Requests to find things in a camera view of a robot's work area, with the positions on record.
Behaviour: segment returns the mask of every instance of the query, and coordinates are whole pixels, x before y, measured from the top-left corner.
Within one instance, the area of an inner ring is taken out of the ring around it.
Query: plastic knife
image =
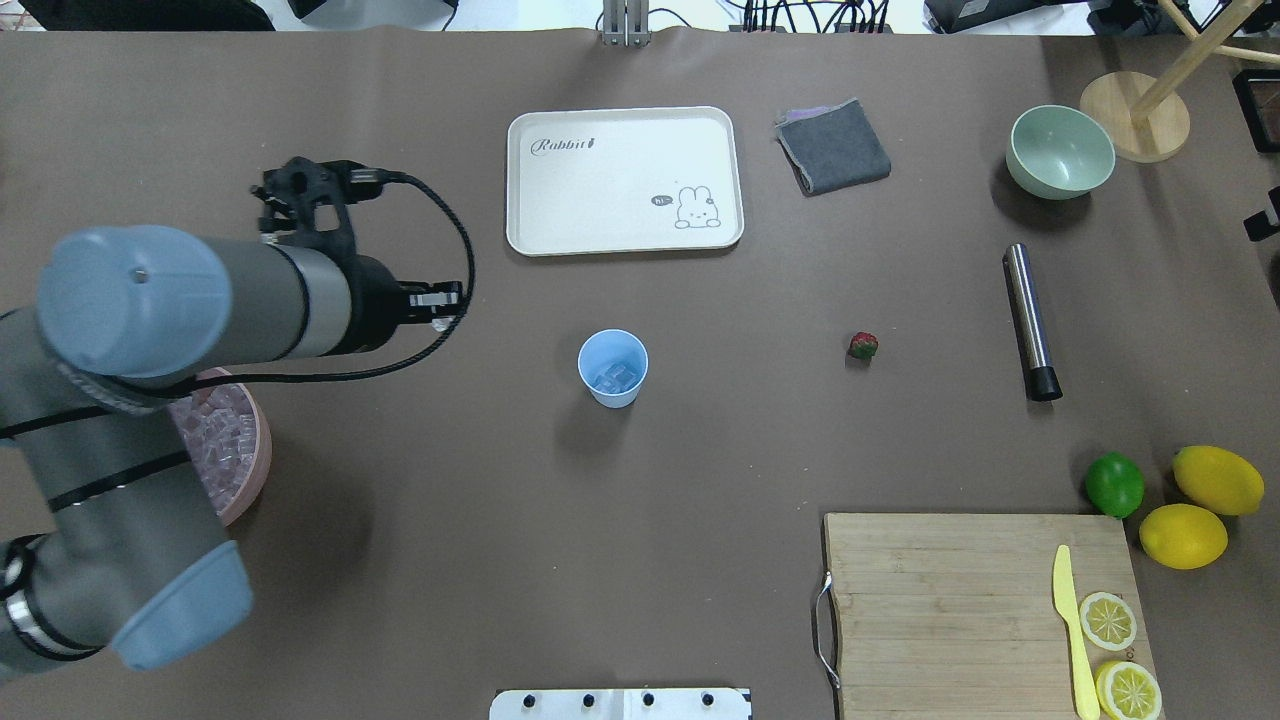
[[[1053,557],[1053,609],[1066,621],[1066,635],[1071,641],[1071,688],[1075,691],[1075,714],[1083,720],[1098,720],[1098,692],[1093,687],[1089,656],[1084,653],[1084,632],[1080,629],[1080,611],[1075,606],[1075,578],[1071,575],[1071,548],[1057,546]]]

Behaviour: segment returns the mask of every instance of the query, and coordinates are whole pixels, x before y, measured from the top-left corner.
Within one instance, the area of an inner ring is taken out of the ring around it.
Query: strawberry
[[[879,341],[872,333],[856,333],[849,342],[849,356],[859,360],[870,360],[879,350]]]

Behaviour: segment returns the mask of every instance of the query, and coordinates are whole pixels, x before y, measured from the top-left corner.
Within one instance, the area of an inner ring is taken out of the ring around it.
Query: brown table surface
[[[1088,512],[1082,478],[1105,450],[1147,474],[1135,520],[1175,497],[1181,445],[1226,446],[1280,477],[1275,246],[1240,225],[1280,173],[1252,147],[1233,65],[1211,59],[1183,87],[1193,133],[1167,163],[1120,161],[1061,204],[1002,168],[1019,113],[1074,105],[1107,70],[1158,73],[1183,46],[4,33],[0,306],[28,304],[52,243],[84,225],[255,238],[244,190],[293,155],[431,183],[475,236],[479,282],[471,315],[420,366],[256,389],[276,456],[230,530],[256,591],[243,625],[159,671],[105,652],[23,679],[0,692],[0,716],[485,717],[499,689],[650,684],[751,688],[756,717],[829,717],[809,626],[824,512]],[[772,122],[850,96],[893,173],[806,199]],[[508,123],[655,105],[733,119],[741,242],[516,254]],[[399,277],[462,277],[457,238],[412,191],[356,222]],[[1066,392],[1052,405],[1023,393],[1000,263],[1015,241]],[[652,355],[628,410],[598,406],[576,377],[579,345],[604,327]],[[844,357],[856,329],[881,338],[869,368]],[[431,337],[298,365],[367,366]],[[0,452],[0,478],[8,537],[50,529],[17,452]],[[1280,706],[1276,507],[1229,521],[1226,555],[1199,571],[1134,548],[1170,717]]]

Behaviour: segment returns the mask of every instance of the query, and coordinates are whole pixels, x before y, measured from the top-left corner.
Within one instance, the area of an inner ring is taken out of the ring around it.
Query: black cap
[[[1027,397],[1036,402],[1048,402],[1062,397],[1062,388],[1057,384],[1057,374],[1053,373],[1052,365],[1027,372]]]

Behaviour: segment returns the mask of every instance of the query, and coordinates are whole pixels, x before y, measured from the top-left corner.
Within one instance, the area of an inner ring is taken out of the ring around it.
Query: stainless steel rolling pin
[[[1057,384],[1048,343],[1044,341],[1044,324],[1041,320],[1036,279],[1032,278],[1025,245],[1016,242],[1005,250],[1005,277],[1009,279],[1009,300],[1014,311],[1014,324],[1018,327],[1018,345],[1023,354],[1027,397],[1037,402],[1057,400],[1062,397],[1062,388]]]

